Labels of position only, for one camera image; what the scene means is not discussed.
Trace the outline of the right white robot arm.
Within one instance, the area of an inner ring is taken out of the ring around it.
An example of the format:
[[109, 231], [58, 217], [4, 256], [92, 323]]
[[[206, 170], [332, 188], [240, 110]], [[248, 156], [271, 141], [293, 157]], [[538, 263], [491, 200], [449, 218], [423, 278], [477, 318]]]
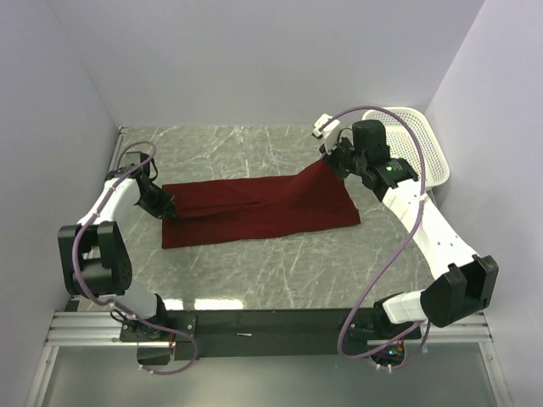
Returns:
[[393, 337], [403, 324], [428, 321], [445, 327], [487, 309], [499, 266], [480, 256], [454, 231], [428, 196], [426, 160], [416, 133], [397, 114], [415, 158], [392, 153], [389, 127], [379, 120], [359, 120], [345, 137], [344, 126], [323, 115], [313, 134], [322, 140], [322, 159], [337, 175], [358, 176], [362, 184], [407, 229], [398, 248], [415, 243], [428, 263], [432, 283], [421, 290], [393, 294], [375, 305], [372, 328], [383, 338]]

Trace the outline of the dark red polo shirt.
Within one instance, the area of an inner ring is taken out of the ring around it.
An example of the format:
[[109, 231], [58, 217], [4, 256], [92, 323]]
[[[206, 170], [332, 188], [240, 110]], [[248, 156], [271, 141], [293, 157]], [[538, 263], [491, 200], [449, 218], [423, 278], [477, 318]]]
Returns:
[[177, 216], [162, 222], [164, 249], [267, 239], [357, 226], [344, 182], [321, 160], [291, 176], [166, 185]]

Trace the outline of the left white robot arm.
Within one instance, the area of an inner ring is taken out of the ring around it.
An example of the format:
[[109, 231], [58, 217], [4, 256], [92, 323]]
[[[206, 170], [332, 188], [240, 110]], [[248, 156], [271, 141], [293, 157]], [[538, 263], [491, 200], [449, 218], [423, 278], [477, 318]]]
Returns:
[[162, 298], [132, 280], [132, 262], [120, 221], [135, 206], [155, 219], [174, 219], [173, 195], [158, 187], [154, 157], [131, 152], [106, 175], [97, 202], [74, 225], [59, 229], [58, 245], [68, 293], [110, 306], [130, 319], [149, 340], [164, 338], [170, 321]]

